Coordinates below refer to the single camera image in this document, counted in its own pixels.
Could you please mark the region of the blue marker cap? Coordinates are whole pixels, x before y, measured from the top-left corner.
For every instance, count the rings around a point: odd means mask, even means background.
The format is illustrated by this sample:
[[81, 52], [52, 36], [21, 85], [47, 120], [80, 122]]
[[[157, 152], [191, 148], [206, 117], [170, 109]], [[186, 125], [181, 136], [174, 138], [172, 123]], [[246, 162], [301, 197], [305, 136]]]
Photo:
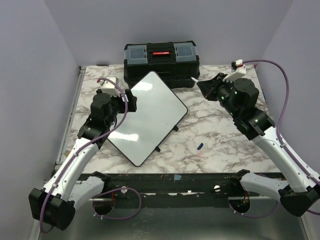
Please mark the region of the blue marker cap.
[[204, 143], [200, 143], [199, 146], [197, 147], [197, 150], [200, 150], [204, 146]]

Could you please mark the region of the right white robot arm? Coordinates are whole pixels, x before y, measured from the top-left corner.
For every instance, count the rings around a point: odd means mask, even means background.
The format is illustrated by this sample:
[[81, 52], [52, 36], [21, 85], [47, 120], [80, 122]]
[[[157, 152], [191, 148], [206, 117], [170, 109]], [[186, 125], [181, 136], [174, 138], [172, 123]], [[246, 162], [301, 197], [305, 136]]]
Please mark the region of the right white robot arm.
[[196, 85], [206, 100], [220, 103], [236, 128], [271, 159], [285, 178], [276, 180], [241, 170], [231, 178], [230, 191], [236, 196], [253, 192], [269, 197], [293, 216], [302, 216], [320, 199], [320, 187], [315, 183], [320, 175], [309, 167], [309, 173], [305, 173], [306, 163], [294, 151], [286, 151], [290, 146], [277, 136], [274, 121], [256, 106], [260, 92], [253, 81], [243, 77], [230, 81], [224, 77], [219, 73]]

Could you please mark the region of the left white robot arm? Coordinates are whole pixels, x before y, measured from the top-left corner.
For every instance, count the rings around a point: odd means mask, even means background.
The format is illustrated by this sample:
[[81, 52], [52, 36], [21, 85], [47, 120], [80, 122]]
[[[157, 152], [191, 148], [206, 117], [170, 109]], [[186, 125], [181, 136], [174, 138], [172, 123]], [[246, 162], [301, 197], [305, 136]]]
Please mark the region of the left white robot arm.
[[137, 97], [129, 89], [121, 91], [120, 96], [110, 96], [101, 89], [96, 91], [90, 114], [79, 129], [70, 154], [52, 178], [41, 189], [33, 188], [28, 196], [32, 217], [39, 221], [42, 232], [44, 224], [64, 231], [78, 207], [95, 195], [104, 198], [110, 194], [110, 178], [103, 173], [92, 173], [80, 188], [75, 185], [110, 133], [121, 125], [117, 115], [125, 117], [136, 110]]

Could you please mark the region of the white whiteboard black frame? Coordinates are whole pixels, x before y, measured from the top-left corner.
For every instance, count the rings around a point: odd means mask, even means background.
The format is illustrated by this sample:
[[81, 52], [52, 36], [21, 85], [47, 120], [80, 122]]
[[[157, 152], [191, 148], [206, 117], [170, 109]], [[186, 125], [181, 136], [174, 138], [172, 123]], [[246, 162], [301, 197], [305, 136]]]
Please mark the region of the white whiteboard black frame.
[[188, 113], [186, 105], [150, 71], [131, 92], [137, 97], [135, 112], [129, 112], [108, 140], [134, 166], [141, 166]]

